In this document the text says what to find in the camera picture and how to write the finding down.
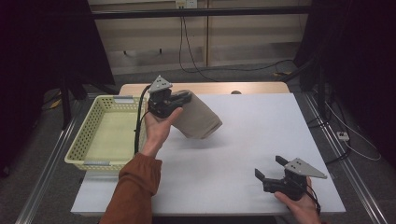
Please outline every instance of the gray cloth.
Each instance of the gray cloth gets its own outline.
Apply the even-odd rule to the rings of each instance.
[[[191,95],[191,102],[183,105],[183,113],[173,125],[187,138],[204,139],[217,130],[222,122],[193,92]]]

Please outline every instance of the human hand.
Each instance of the human hand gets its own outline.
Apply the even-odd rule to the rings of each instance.
[[[311,178],[307,177],[306,182],[308,186],[311,186]],[[307,188],[308,192],[312,194],[312,189]],[[275,197],[284,203],[290,211],[293,213],[294,217],[300,224],[317,224],[321,223],[317,212],[316,205],[314,201],[307,195],[304,194],[299,201],[294,201],[290,199],[287,195],[281,192],[275,192]]]
[[[147,113],[145,116],[147,140],[140,153],[155,158],[169,135],[171,125],[182,112],[183,108],[179,107],[166,119],[159,119]]]

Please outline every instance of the yellow plastic basket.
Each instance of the yellow plastic basket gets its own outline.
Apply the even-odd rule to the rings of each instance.
[[[132,96],[97,96],[64,161],[80,170],[119,171],[134,157],[139,99]],[[144,121],[139,139],[140,150],[146,141]]]

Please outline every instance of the orange sweater sleeve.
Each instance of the orange sweater sleeve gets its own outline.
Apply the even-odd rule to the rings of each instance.
[[[151,197],[157,193],[162,161],[137,153],[121,170],[100,223],[151,223]]]

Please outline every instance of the finger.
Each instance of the finger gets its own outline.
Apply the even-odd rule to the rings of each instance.
[[[177,120],[178,116],[180,116],[180,114],[183,112],[183,108],[182,107],[178,107],[176,108],[172,114],[168,117],[168,122],[170,124],[173,124],[175,122],[175,120]]]

